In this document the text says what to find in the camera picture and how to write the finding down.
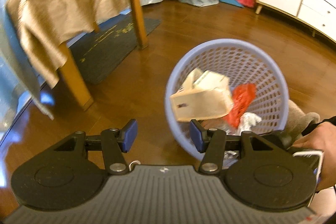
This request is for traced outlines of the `person's right hand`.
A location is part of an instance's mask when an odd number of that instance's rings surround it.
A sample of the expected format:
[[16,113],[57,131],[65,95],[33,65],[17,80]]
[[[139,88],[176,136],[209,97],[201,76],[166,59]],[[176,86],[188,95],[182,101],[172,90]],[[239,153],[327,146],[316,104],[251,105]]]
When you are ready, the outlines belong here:
[[303,136],[293,143],[293,147],[316,149],[323,151],[324,159],[317,191],[330,188],[335,185],[336,155],[335,155],[335,125],[323,122],[311,133]]

